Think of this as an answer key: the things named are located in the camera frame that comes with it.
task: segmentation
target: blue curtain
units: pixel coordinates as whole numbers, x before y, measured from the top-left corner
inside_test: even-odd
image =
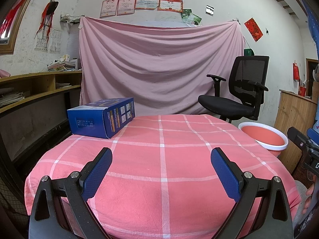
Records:
[[[314,39],[316,45],[317,45],[317,53],[319,58],[319,21],[316,15],[313,13],[312,9],[308,6],[308,4],[302,0],[303,4],[305,5],[307,14],[308,14],[308,25],[309,30],[311,33],[312,38]]]

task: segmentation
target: plastic tub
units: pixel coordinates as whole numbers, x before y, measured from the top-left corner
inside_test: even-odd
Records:
[[[288,146],[288,138],[282,132],[265,124],[243,122],[238,128],[276,157],[279,157],[281,151]]]

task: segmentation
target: doorway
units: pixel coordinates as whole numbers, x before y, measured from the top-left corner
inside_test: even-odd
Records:
[[[312,85],[314,83],[314,77],[312,72],[318,65],[318,60],[306,58],[307,62],[307,91],[306,96],[312,96]]]

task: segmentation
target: chair seat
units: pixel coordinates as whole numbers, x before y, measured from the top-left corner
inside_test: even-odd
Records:
[[[242,117],[248,118],[254,114],[254,108],[227,98],[201,95],[198,97],[198,102],[207,110],[230,120],[239,120]]]

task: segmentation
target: metal screw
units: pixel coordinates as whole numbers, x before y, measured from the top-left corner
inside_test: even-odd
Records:
[[[245,172],[244,176],[250,179],[253,175],[250,172]]]
[[[281,179],[277,176],[274,177],[275,182],[281,182]]]
[[[71,178],[77,178],[79,177],[79,172],[72,172],[71,173]]]
[[[45,176],[43,176],[43,177],[41,178],[41,181],[46,182],[48,178],[49,178],[49,176],[45,175]]]

